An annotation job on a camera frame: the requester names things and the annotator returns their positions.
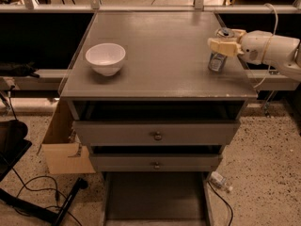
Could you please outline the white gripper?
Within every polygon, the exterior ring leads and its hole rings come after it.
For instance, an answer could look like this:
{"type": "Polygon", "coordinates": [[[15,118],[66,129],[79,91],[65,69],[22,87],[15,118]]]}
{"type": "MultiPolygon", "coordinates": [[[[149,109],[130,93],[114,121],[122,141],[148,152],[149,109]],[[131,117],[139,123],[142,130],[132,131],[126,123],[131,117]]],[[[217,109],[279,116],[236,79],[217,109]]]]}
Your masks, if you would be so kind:
{"type": "Polygon", "coordinates": [[[261,64],[270,33],[260,30],[246,33],[244,29],[233,29],[232,32],[234,39],[209,38],[209,48],[226,57],[239,55],[244,62],[261,64]]]}

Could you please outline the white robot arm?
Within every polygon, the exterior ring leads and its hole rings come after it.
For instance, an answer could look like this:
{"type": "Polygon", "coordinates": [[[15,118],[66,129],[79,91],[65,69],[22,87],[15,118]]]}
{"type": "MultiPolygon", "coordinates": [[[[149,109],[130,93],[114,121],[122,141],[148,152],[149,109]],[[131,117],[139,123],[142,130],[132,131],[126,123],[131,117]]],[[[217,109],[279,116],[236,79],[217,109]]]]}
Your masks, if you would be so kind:
{"type": "Polygon", "coordinates": [[[300,39],[270,32],[229,29],[208,39],[209,48],[226,57],[239,57],[254,65],[274,67],[280,74],[301,81],[300,39]]]}

